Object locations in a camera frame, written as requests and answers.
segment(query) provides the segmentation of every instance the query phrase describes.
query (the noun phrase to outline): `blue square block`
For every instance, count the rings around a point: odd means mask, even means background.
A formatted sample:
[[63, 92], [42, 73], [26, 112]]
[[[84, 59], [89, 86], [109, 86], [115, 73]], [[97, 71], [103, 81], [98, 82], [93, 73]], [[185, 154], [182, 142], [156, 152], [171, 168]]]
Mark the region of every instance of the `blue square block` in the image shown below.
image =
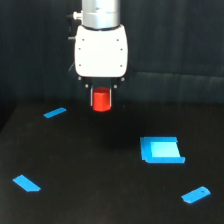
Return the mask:
[[144, 137], [141, 141], [142, 159], [148, 163], [184, 163], [175, 137]]

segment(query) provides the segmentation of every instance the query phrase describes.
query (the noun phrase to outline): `black table surface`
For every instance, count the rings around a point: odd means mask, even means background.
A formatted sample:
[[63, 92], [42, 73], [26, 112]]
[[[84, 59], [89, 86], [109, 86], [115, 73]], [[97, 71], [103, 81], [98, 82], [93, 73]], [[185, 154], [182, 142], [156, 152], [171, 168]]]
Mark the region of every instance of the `black table surface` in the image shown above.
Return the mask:
[[[44, 113], [65, 107], [52, 118]], [[185, 164], [148, 164], [140, 137], [174, 136]], [[224, 223], [224, 107], [18, 106], [0, 134], [1, 224]], [[41, 190], [12, 180], [24, 175]], [[181, 196], [204, 186], [193, 204]]]

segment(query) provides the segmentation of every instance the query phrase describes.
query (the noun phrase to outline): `blue tape strip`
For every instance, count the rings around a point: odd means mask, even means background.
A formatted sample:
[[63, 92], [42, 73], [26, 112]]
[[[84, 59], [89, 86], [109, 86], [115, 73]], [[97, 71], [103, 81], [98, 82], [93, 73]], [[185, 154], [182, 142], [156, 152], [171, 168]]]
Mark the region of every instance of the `blue tape strip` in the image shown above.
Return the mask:
[[198, 189], [189, 192], [188, 194], [185, 194], [181, 196], [183, 200], [189, 204], [198, 201], [201, 198], [206, 197], [207, 195], [210, 195], [210, 191], [205, 187], [199, 187]]
[[50, 118], [50, 117], [56, 116], [58, 114], [61, 114], [61, 113], [65, 112], [65, 111], [66, 111], [66, 109], [61, 107], [59, 109], [56, 109], [56, 110], [53, 110], [53, 111], [51, 111], [49, 113], [44, 114], [44, 117]]
[[22, 187], [25, 191], [39, 191], [40, 188], [23, 175], [16, 177], [13, 181]]

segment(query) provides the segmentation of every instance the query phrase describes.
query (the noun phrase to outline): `white robot housing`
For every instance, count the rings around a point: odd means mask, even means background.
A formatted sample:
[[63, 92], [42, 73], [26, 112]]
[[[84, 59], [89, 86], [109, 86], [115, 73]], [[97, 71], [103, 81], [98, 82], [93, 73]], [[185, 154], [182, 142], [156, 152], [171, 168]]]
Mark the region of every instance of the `white robot housing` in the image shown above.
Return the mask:
[[75, 37], [75, 68], [82, 77], [122, 77], [127, 70], [128, 44], [120, 24], [120, 0], [82, 0]]

